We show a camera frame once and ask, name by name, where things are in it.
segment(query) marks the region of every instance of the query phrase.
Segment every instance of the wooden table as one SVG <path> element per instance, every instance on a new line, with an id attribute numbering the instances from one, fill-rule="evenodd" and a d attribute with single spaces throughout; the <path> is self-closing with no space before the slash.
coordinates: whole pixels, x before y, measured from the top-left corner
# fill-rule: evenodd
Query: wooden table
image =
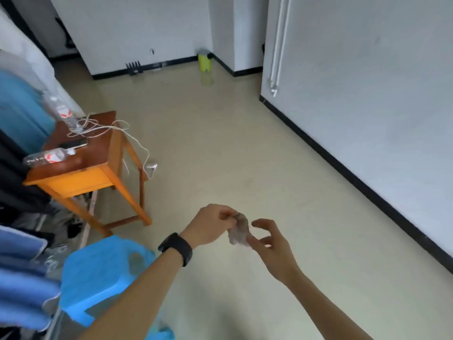
<path id="1" fill-rule="evenodd" d="M 116 111 L 91 115 L 90 119 L 97 120 L 99 125 L 112 125 L 116 119 Z M 105 130 L 99 129 L 88 133 L 87 136 L 96 136 Z M 57 122 L 54 132 L 43 149 L 58 148 L 61 143 L 79 138 L 70 138 L 67 136 L 68 133 L 69 129 L 66 124 L 62 121 Z M 139 203 L 135 201 L 121 180 L 123 148 L 128 151 L 139 169 Z M 152 223 L 151 218 L 143 209 L 143 183 L 147 179 L 148 177 L 143 171 L 143 165 L 127 136 L 120 130 L 110 129 L 101 136 L 88 138 L 87 146 L 76 149 L 76 154 L 69 156 L 63 162 L 32 168 L 27 174 L 24 185 L 38 185 L 67 209 L 85 219 L 90 226 L 98 230 L 104 237 L 107 237 L 113 235 L 112 228 L 135 222 L 139 219 L 143 221 L 144 225 Z M 71 199 L 71 197 L 78 194 L 92 192 L 109 186 L 121 192 L 137 213 L 136 216 L 103 225 L 90 215 L 84 207 Z"/>

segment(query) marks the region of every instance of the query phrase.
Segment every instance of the floor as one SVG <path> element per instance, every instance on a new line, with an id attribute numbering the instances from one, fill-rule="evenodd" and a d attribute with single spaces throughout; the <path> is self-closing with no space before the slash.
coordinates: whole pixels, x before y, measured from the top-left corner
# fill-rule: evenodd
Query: floor
<path id="1" fill-rule="evenodd" d="M 372 337 L 451 339 L 453 276 L 258 101 L 260 74 L 232 78 L 212 65 L 204 86 L 196 62 L 100 81 L 81 61 L 58 63 L 82 109 L 117 110 L 159 164 L 145 186 L 153 225 L 114 233 L 156 250 L 208 203 L 272 218 L 303 271 Z M 137 191 L 137 172 L 123 173 Z M 96 212 L 104 222 L 133 215 L 109 188 Z M 256 253 L 226 234 L 196 250 L 162 315 L 179 339 L 321 339 Z"/>

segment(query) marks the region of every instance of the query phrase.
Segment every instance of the baseboard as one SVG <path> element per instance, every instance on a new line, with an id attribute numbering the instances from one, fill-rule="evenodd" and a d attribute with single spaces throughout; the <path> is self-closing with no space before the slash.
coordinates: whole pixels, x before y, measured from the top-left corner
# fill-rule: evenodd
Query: baseboard
<path id="1" fill-rule="evenodd" d="M 49 57 L 49 62 L 50 63 L 55 63 L 59 61 L 67 61 L 69 59 L 74 59 L 74 58 L 82 58 L 80 56 L 80 53 L 69 53 L 67 55 L 62 55 L 62 56 L 57 56 L 57 57 Z"/>
<path id="2" fill-rule="evenodd" d="M 260 101 L 277 117 L 280 118 L 292 131 L 302 138 L 310 147 L 313 148 L 324 160 L 326 160 L 337 172 L 339 172 L 347 181 L 357 188 L 366 198 L 376 205 L 392 221 L 394 221 L 406 234 L 415 240 L 425 251 L 444 266 L 450 273 L 453 273 L 453 258 L 450 257 L 443 249 L 436 245 L 406 217 L 399 213 L 393 206 L 385 201 L 379 194 L 368 187 L 353 172 L 348 170 L 340 161 L 331 155 L 326 149 L 320 146 L 313 138 L 295 125 L 286 115 L 273 106 L 263 96 Z"/>
<path id="3" fill-rule="evenodd" d="M 214 58 L 219 64 L 227 71 L 229 74 L 233 77 L 238 77 L 238 76 L 245 76 L 245 75 L 251 75 L 251 74 L 257 74 L 259 72 L 263 71 L 263 67 L 255 67 L 255 68 L 250 68 L 250 69 L 244 69 L 244 70 L 238 70 L 238 71 L 233 71 L 229 66 L 227 66 L 219 57 L 217 57 L 215 54 L 212 54 L 212 58 Z"/>
<path id="4" fill-rule="evenodd" d="M 167 66 L 174 66 L 176 64 L 194 62 L 197 60 L 198 60 L 197 56 L 183 57 L 183 58 L 177 58 L 177 59 L 173 59 L 173 60 L 169 60 L 169 61 L 146 64 L 146 65 L 142 66 L 142 68 L 143 68 L 143 70 L 152 70 L 152 69 L 158 69 L 158 68 L 167 67 Z M 108 79 L 111 77 L 127 75 L 127 74 L 128 74 L 127 69 L 120 69 L 120 70 L 115 70 L 113 72 L 104 72 L 101 74 L 94 74 L 94 75 L 92 75 L 92 77 L 94 80 L 102 80 L 102 79 Z"/>

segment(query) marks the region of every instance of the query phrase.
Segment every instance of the watch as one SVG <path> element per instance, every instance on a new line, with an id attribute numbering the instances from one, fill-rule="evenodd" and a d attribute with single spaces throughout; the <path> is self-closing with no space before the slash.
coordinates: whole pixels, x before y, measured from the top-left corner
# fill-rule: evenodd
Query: watch
<path id="1" fill-rule="evenodd" d="M 182 237 L 178 235 L 178 233 L 173 233 L 168 236 L 157 249 L 163 253 L 169 248 L 176 249 L 179 254 L 183 257 L 183 267 L 186 267 L 189 263 L 190 259 L 192 259 L 192 247 L 184 240 Z"/>

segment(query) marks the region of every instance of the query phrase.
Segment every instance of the white pipe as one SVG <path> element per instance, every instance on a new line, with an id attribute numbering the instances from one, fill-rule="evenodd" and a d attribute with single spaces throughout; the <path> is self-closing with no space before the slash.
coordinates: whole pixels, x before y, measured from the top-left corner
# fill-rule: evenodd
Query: white pipe
<path id="1" fill-rule="evenodd" d="M 275 91 L 273 91 L 274 97 L 277 95 L 278 85 L 280 82 L 280 72 L 281 72 L 281 68 L 282 68 L 283 49 L 285 48 L 285 42 L 286 42 L 286 32 L 287 32 L 286 28 L 288 27 L 290 5 L 291 5 L 291 0 L 288 0 L 288 7 L 286 8 L 285 26 L 283 27 L 283 39 L 282 39 L 282 45 L 281 45 L 281 49 L 280 49 L 280 56 L 279 56 L 279 66 L 278 66 L 278 70 L 277 70 L 277 81 L 275 81 L 275 88 L 274 88 Z"/>
<path id="2" fill-rule="evenodd" d="M 277 30 L 275 31 L 275 43 L 274 43 L 274 54 L 272 55 L 272 63 L 270 65 L 270 88 L 274 84 L 274 70 L 275 70 L 275 57 L 277 56 L 278 41 L 280 37 L 280 19 L 283 11 L 283 0 L 280 0 L 279 16 L 277 18 Z"/>

